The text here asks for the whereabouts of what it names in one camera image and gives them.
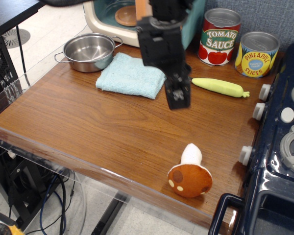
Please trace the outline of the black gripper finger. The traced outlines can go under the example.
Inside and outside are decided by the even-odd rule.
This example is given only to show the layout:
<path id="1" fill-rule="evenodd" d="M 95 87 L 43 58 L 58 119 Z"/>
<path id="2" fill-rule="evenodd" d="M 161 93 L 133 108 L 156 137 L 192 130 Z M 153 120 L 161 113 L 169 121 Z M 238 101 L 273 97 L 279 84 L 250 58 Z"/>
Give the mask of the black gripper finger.
<path id="1" fill-rule="evenodd" d="M 183 80 L 180 83 L 182 91 L 182 99 L 180 101 L 180 108 L 188 108 L 191 103 L 191 82 L 189 79 Z"/>
<path id="2" fill-rule="evenodd" d="M 164 85 L 165 85 L 165 92 L 166 92 L 166 98 L 167 98 L 169 109 L 174 110 L 177 108 L 178 100 L 174 95 L 173 86 L 169 80 L 166 80 Z"/>

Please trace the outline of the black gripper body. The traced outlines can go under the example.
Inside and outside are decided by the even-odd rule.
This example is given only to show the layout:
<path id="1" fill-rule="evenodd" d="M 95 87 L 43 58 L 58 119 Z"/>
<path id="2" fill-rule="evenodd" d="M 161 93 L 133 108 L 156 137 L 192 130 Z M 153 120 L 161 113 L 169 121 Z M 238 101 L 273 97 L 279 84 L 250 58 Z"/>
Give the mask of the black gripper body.
<path id="1" fill-rule="evenodd" d="M 190 66 L 185 60 L 180 24 L 143 17 L 137 22 L 139 47 L 145 66 L 160 69 L 172 83 L 188 83 Z"/>

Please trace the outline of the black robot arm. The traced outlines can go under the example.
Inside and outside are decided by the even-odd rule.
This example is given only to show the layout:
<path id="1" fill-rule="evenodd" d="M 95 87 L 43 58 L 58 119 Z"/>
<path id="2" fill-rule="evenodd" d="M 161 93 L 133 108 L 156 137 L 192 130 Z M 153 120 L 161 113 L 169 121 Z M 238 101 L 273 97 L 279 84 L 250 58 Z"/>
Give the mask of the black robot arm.
<path id="1" fill-rule="evenodd" d="M 137 22 L 143 64 L 160 69 L 166 76 L 166 98 L 171 110 L 191 103 L 189 74 L 182 45 L 181 26 L 187 19 L 191 0 L 151 0 L 152 16 Z"/>

